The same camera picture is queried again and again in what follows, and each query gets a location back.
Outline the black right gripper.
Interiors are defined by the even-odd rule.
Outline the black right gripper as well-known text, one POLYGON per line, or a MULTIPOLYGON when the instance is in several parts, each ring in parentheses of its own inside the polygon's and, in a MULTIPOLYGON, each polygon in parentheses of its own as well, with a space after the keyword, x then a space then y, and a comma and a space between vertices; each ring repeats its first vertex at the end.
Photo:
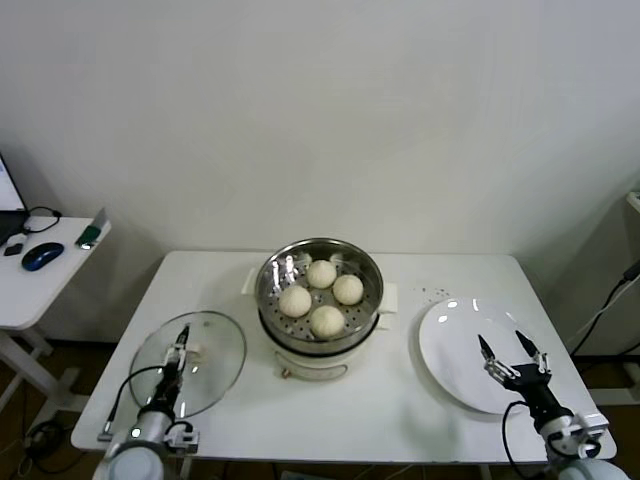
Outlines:
POLYGON ((551 374, 547 354, 541 352, 534 342, 519 330, 516 336, 523 349, 535 364, 515 365, 513 368, 498 360, 482 335, 478 335, 484 369, 505 389, 521 395, 529 408, 535 426, 547 423, 563 416, 563 407, 549 388, 551 374))

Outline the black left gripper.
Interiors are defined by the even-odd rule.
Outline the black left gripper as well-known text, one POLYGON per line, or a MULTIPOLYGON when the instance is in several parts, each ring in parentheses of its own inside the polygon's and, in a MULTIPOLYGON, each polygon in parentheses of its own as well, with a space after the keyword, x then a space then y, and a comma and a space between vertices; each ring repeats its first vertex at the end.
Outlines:
POLYGON ((187 323, 178 337, 166 351, 162 378, 156 385, 150 406, 173 409, 182 385, 188 351, 187 343, 190 334, 190 324, 187 323))

